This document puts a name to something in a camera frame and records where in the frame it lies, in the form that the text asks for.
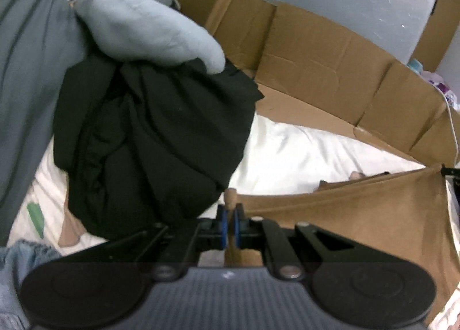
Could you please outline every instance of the round black pad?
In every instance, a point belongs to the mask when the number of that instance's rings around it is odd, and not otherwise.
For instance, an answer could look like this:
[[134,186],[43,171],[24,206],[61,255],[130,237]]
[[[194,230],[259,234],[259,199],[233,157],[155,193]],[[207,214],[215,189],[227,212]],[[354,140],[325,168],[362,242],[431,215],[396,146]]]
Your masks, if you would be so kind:
[[144,290],[143,277],[132,263],[48,263],[27,275],[20,299],[40,325],[82,329],[127,314]]
[[396,329],[423,320],[436,296],[429,274],[405,261],[324,263],[312,285],[328,313],[367,329]]

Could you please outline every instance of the gray blanket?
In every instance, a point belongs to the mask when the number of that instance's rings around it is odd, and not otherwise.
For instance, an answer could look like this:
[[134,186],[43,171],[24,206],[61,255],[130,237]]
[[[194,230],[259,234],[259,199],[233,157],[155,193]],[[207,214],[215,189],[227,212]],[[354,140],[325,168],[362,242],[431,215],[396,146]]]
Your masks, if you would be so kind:
[[66,0],[0,0],[0,246],[51,138],[65,71],[86,43]]

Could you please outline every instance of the white cable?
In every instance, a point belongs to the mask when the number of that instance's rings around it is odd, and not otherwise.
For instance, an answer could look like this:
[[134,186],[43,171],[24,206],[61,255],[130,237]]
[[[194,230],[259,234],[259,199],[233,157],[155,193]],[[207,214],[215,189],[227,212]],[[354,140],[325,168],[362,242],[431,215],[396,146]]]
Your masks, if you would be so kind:
[[442,97],[444,98],[444,102],[446,103],[447,112],[449,114],[449,120],[450,120],[450,128],[452,129],[452,135],[454,136],[454,142],[455,142],[455,162],[454,162],[454,167],[456,167],[457,163],[458,163],[458,158],[459,158],[459,145],[458,145],[457,135],[455,133],[454,121],[452,120],[452,112],[450,111],[449,102],[447,101],[446,95],[440,89],[438,89],[435,85],[433,85],[432,83],[426,81],[425,79],[424,79],[424,81],[429,83],[433,88],[435,88],[438,91],[438,93],[440,93],[442,95]]

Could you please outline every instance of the white wall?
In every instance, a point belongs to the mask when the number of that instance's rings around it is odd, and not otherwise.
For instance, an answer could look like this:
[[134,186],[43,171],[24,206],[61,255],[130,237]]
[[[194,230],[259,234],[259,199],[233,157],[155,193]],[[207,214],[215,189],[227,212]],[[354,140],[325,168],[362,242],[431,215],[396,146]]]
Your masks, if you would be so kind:
[[460,98],[460,26],[436,73],[446,81],[457,98]]

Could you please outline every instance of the crumpled fabric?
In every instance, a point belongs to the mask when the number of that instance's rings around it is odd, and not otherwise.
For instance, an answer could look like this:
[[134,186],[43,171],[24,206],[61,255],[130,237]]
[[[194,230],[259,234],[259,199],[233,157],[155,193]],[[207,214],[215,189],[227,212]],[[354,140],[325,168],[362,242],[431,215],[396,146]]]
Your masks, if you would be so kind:
[[30,324],[19,302],[21,283],[36,267],[59,257],[60,254],[52,247],[26,240],[0,248],[1,330],[29,328]]
[[181,227],[227,188],[262,97],[231,62],[209,76],[199,60],[163,68],[95,51],[67,71],[54,114],[68,209],[108,240]]
[[118,61],[173,67],[201,59],[208,74],[225,68],[225,55],[208,31],[171,7],[176,0],[68,0],[99,49]]
[[0,246],[52,134],[68,67],[91,43],[66,0],[0,0]]

